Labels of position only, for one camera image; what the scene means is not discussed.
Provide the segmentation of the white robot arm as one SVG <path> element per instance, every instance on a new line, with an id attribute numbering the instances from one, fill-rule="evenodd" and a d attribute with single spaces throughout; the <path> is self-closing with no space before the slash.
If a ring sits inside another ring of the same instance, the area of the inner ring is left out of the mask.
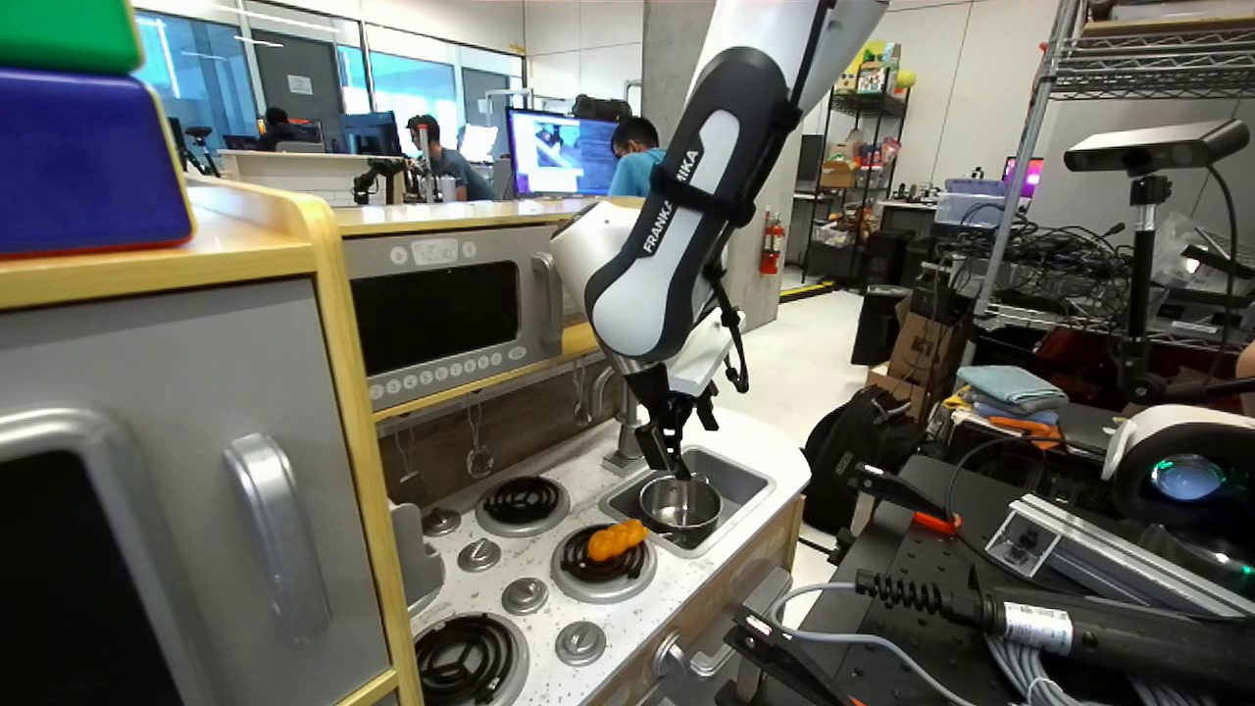
<path id="1" fill-rule="evenodd" d="M 686 480 L 681 429 L 712 418 L 712 375 L 749 390 L 723 251 L 755 216 L 789 132 L 862 51 L 891 0 L 712 0 L 678 124 L 638 205 L 596 201 L 551 265 L 647 418 L 653 472 Z"/>

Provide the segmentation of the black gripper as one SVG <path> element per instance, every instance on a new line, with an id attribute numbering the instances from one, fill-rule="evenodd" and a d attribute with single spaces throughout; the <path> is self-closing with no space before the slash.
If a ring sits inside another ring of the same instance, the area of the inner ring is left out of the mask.
<path id="1" fill-rule="evenodd" d="M 681 429 L 690 417 L 703 418 L 704 431 L 719 429 L 712 396 L 719 390 L 704 386 L 696 392 L 674 392 L 664 370 L 631 371 L 631 396 L 647 407 L 647 418 L 634 422 L 634 442 L 653 472 L 686 480 L 690 467 L 681 460 Z"/>

